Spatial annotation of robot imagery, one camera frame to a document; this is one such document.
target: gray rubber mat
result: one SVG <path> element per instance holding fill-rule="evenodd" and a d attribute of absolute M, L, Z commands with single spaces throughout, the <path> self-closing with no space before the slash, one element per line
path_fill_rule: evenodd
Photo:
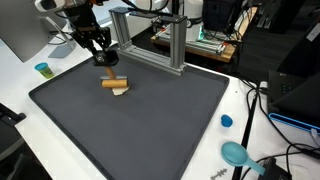
<path fill-rule="evenodd" d="M 133 60 L 114 70 L 131 85 L 122 96 L 101 87 L 104 68 L 88 60 L 30 97 L 106 178 L 180 179 L 229 79 L 192 67 L 179 77 Z"/>

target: black monitor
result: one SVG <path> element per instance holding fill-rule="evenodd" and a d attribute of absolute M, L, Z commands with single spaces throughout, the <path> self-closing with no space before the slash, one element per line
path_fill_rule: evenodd
<path fill-rule="evenodd" d="M 204 0 L 202 8 L 203 28 L 226 34 L 234 32 L 244 0 Z"/>
<path fill-rule="evenodd" d="M 54 12 L 41 13 L 34 5 L 34 0 L 7 0 L 0 6 L 0 38 L 25 62 L 37 54 L 57 31 L 45 17 L 50 17 L 59 27 L 66 25 L 66 19 Z"/>

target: white table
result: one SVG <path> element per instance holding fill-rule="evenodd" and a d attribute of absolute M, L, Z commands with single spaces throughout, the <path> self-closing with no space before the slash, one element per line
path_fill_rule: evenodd
<path fill-rule="evenodd" d="M 53 179 L 105 179 L 28 96 L 32 89 L 47 81 L 34 70 L 37 63 L 47 62 L 52 71 L 59 75 L 91 57 L 88 50 L 77 45 L 65 59 L 47 58 L 54 47 L 46 46 L 26 63 L 22 63 L 7 47 L 0 47 L 0 102 L 17 113 L 27 115 L 16 128 Z M 183 180 L 208 180 L 224 168 L 228 171 L 223 179 L 232 177 L 234 168 L 222 159 L 220 147 L 226 141 L 240 143 L 242 140 L 248 118 L 245 101 L 248 88 L 238 79 L 229 78 L 230 84 L 182 177 Z M 230 128 L 221 125 L 220 117 L 223 114 L 233 118 L 234 123 Z"/>
<path fill-rule="evenodd" d="M 267 87 L 267 83 L 262 82 L 261 87 Z M 265 95 L 262 95 L 261 97 L 263 109 L 266 111 L 267 97 Z M 273 122 L 291 142 L 317 147 L 309 132 L 277 121 Z M 267 117 L 265 117 L 260 110 L 259 103 L 257 103 L 247 147 L 250 157 L 256 161 L 267 156 L 283 154 L 286 152 L 288 146 L 289 144 L 284 141 L 272 127 Z M 290 152 L 296 151 L 297 150 L 293 147 L 290 149 Z M 287 171 L 285 156 L 276 159 L 277 165 Z M 303 154 L 290 155 L 289 163 L 293 180 L 317 180 L 320 177 L 320 161 L 316 159 Z M 255 171 L 250 170 L 245 179 L 257 180 L 258 174 Z"/>

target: blue spoon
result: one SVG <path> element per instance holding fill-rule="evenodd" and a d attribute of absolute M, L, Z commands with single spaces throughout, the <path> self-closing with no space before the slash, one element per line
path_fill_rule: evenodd
<path fill-rule="evenodd" d="M 264 174 L 264 167 L 254 162 L 248 155 L 246 149 L 238 143 L 226 142 L 221 147 L 222 158 L 230 165 L 240 167 L 247 165 L 259 174 Z"/>

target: aluminum frame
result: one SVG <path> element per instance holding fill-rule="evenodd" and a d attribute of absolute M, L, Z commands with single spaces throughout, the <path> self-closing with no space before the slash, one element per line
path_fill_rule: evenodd
<path fill-rule="evenodd" d="M 117 34 L 119 50 L 123 56 L 146 63 L 166 72 L 180 76 L 187 64 L 185 61 L 185 42 L 187 33 L 187 17 L 171 15 L 162 16 L 163 20 L 170 22 L 170 58 L 138 48 L 132 44 L 126 13 L 131 12 L 128 8 L 117 7 L 110 9 L 110 16 Z"/>

